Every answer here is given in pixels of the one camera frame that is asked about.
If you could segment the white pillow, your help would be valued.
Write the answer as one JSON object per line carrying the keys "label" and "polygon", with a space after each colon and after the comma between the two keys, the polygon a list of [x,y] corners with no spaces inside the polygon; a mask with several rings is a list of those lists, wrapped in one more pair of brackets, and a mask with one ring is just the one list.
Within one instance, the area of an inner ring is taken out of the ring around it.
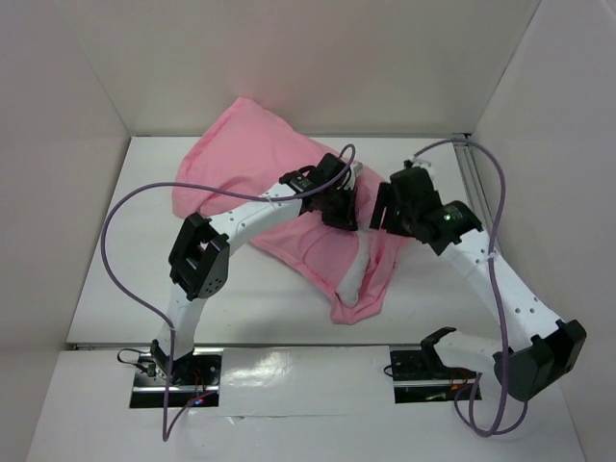
{"label": "white pillow", "polygon": [[377,289],[374,273],[377,268],[378,241],[376,233],[361,228],[357,233],[357,251],[345,276],[336,288],[336,295],[346,308],[374,303]]}

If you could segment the pink satin pillowcase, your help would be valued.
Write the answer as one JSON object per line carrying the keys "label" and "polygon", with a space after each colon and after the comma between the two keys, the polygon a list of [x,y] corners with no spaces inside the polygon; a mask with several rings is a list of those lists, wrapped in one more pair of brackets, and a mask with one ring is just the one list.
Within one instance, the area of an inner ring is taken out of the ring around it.
{"label": "pink satin pillowcase", "polygon": [[[240,194],[261,195],[285,173],[316,165],[330,147],[296,132],[283,118],[256,102],[237,99],[205,132],[182,160],[176,174],[179,187],[171,193],[172,212],[179,218],[198,212],[217,215],[242,204]],[[375,171],[364,167],[357,180],[356,216],[359,229],[368,228],[379,184]],[[357,251],[358,232],[327,226],[318,213],[273,227],[252,240],[317,287],[330,302],[330,319],[355,324],[378,315],[407,239],[376,231],[377,297],[374,303],[346,308],[336,295]]]}

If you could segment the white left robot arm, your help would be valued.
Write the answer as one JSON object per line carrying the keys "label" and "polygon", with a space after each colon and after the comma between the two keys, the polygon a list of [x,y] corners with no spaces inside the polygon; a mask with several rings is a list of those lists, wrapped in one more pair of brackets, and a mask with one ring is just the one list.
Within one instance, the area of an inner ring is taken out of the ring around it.
{"label": "white left robot arm", "polygon": [[168,257],[172,288],[166,316],[172,326],[163,327],[150,347],[157,375],[169,384],[189,375],[205,303],[227,282],[229,260],[241,246],[307,212],[320,213],[334,228],[358,229],[356,180],[362,169],[359,162],[327,153],[315,166],[282,175],[256,201],[211,217],[185,218]]}

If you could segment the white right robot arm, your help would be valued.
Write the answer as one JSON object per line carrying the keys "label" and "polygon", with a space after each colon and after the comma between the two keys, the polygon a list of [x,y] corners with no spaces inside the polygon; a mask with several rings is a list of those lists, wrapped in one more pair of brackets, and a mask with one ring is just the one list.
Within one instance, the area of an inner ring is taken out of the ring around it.
{"label": "white right robot arm", "polygon": [[585,328],[540,301],[494,249],[471,209],[459,200],[442,202],[426,169],[407,165],[380,183],[370,227],[429,245],[468,281],[500,326],[498,341],[454,327],[429,334],[421,342],[424,373],[491,374],[512,398],[528,401],[573,369]]}

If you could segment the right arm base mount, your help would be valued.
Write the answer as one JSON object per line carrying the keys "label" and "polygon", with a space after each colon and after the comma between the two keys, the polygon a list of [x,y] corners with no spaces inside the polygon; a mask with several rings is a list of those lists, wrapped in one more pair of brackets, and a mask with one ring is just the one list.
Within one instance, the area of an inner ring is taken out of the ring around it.
{"label": "right arm base mount", "polygon": [[434,348],[454,331],[444,327],[417,345],[390,347],[390,363],[383,373],[393,382],[395,404],[454,401],[457,394],[462,400],[469,399],[476,373],[446,367]]}

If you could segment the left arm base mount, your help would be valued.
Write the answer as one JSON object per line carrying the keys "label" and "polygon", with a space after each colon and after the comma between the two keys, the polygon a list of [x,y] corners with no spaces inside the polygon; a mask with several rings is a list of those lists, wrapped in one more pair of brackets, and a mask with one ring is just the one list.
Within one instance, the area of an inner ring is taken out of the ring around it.
{"label": "left arm base mount", "polygon": [[[134,368],[129,401],[131,409],[162,409],[166,373],[158,367],[149,352],[137,348],[122,348],[116,360]],[[169,386],[169,408],[181,408],[187,402],[192,407],[218,407],[222,350],[198,347],[187,366],[182,366]]]}

